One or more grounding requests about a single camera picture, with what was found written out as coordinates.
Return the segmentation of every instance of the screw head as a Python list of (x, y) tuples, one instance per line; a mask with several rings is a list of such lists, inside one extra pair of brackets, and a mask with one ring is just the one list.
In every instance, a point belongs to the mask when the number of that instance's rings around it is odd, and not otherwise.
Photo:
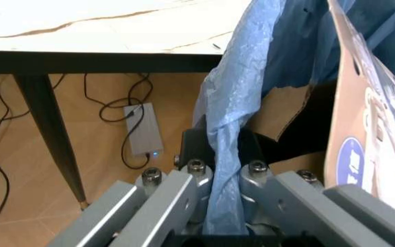
[(163, 178), (163, 173), (156, 167), (149, 167), (141, 174), (143, 185), (159, 185)]
[(263, 161), (251, 161), (248, 164), (249, 174), (252, 176), (265, 175), (268, 167)]
[(298, 170), (297, 174), (308, 183), (313, 183), (318, 180), (315, 174), (308, 170)]
[(202, 176), (205, 174), (205, 163), (198, 158), (191, 159), (187, 163), (187, 172), (191, 175)]

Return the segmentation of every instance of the blue circular label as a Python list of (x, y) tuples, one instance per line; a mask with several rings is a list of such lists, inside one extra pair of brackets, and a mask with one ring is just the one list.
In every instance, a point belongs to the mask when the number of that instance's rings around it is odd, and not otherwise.
[(362, 187), (364, 174), (364, 150), (354, 137), (347, 137), (339, 149), (336, 182), (340, 184), (356, 184)]

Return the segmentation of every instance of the black table leg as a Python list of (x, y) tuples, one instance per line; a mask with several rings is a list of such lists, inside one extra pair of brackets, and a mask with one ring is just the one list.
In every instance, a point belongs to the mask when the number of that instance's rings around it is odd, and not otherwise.
[(14, 75), (54, 162), (82, 209), (87, 207), (73, 148), (48, 75)]

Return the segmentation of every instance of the gray metal bar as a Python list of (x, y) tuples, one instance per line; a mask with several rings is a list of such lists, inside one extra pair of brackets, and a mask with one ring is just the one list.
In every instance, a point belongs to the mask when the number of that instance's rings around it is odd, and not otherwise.
[(356, 185), (343, 185), (324, 195), (395, 246), (395, 210)]
[(193, 176), (171, 171), (110, 247), (161, 246), (169, 233), (179, 234), (184, 229), (197, 199)]
[(288, 236), (314, 235), (325, 246), (389, 246), (294, 172), (250, 195)]
[(146, 199), (135, 185), (115, 182), (96, 202), (48, 246), (105, 246), (120, 231)]

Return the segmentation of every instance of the wooden floor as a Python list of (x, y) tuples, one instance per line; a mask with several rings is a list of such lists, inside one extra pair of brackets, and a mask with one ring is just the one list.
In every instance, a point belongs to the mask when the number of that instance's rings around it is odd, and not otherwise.
[[(53, 84), (59, 76), (51, 75)], [(191, 127), (194, 103), (204, 77), (205, 74), (151, 75), (154, 90), (148, 102), (154, 106), (164, 152), (148, 166), (164, 172), (173, 168), (173, 156), (179, 153), (182, 131)], [(88, 76), (88, 93), (102, 101), (125, 97), (139, 78), (135, 74), (92, 74)], [(11, 76), (0, 76), (0, 88), (12, 114), (26, 110)], [(141, 171), (126, 168), (120, 158), (127, 131), (125, 123), (108, 124), (99, 119), (100, 106), (83, 97), (83, 75), (67, 75), (55, 93), (88, 200), (99, 198), (116, 180), (133, 183)], [(3, 110), (0, 103), (0, 117)], [(108, 116), (120, 117), (122, 110), (108, 112)], [(80, 214), (79, 204), (51, 159), (31, 115), (2, 125), (0, 165), (11, 184), (0, 216), (0, 246), (44, 246)], [(4, 193), (5, 182), (0, 174), (0, 203)]]

